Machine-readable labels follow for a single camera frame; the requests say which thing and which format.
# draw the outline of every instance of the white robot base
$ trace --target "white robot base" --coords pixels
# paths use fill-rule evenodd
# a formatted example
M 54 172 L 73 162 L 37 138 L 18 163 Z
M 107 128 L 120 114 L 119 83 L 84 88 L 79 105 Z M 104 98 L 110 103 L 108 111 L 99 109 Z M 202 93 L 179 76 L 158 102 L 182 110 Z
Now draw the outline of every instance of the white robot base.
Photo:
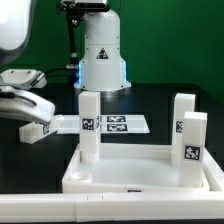
M 110 10 L 88 13 L 85 19 L 85 56 L 79 63 L 79 80 L 74 87 L 116 96 L 126 92 L 126 62 L 120 56 L 120 19 Z

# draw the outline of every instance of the black tabletop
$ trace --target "black tabletop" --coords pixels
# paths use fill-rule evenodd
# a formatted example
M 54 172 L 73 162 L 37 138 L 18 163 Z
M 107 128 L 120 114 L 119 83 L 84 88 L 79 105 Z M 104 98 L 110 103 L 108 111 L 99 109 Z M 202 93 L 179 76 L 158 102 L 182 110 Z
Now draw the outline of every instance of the black tabletop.
M 56 114 L 78 115 L 78 96 L 72 86 L 49 84 L 33 92 L 53 102 Z M 195 85 L 133 84 L 128 95 L 101 99 L 101 114 L 143 114 L 150 129 L 149 134 L 103 134 L 102 142 L 170 145 L 177 93 L 196 94 L 196 111 L 208 113 L 206 148 L 224 169 L 224 106 Z M 30 145 L 19 141 L 18 129 L 25 124 L 27 122 L 0 119 L 0 193 L 61 193 L 61 180 L 79 136 L 54 133 Z

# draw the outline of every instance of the yellow-black triangle sticker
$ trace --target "yellow-black triangle sticker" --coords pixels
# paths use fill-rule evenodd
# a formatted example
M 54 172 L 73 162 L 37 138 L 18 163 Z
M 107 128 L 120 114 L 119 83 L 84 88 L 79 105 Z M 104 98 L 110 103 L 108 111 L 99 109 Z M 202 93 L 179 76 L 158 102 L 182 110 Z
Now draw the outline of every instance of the yellow-black triangle sticker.
M 104 48 L 101 49 L 100 53 L 98 54 L 96 59 L 109 59 L 106 51 Z

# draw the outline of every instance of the green wall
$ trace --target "green wall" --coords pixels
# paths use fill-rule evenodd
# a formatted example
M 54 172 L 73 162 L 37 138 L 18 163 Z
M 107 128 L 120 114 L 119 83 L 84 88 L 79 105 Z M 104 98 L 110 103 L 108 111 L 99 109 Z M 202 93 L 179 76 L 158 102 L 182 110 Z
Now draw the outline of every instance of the green wall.
M 55 13 L 59 2 L 38 0 L 27 49 L 1 71 L 44 71 L 69 63 L 65 15 Z M 224 0 L 111 0 L 111 5 L 121 18 L 121 55 L 131 82 L 194 83 L 224 103 Z M 76 31 L 80 56 L 82 33 L 83 26 Z

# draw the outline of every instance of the white pillar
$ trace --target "white pillar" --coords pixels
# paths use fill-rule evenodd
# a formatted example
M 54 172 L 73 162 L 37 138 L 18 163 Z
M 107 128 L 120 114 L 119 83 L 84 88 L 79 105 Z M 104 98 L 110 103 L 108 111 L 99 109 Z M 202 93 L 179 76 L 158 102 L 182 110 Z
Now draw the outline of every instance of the white pillar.
M 184 114 L 186 111 L 194 111 L 195 97 L 196 96 L 193 94 L 180 93 L 178 93 L 175 97 L 171 151 L 171 165 L 175 167 L 180 166 Z
M 185 113 L 179 187 L 202 187 L 206 127 L 206 113 Z
M 81 162 L 96 164 L 100 160 L 100 93 L 79 95 Z

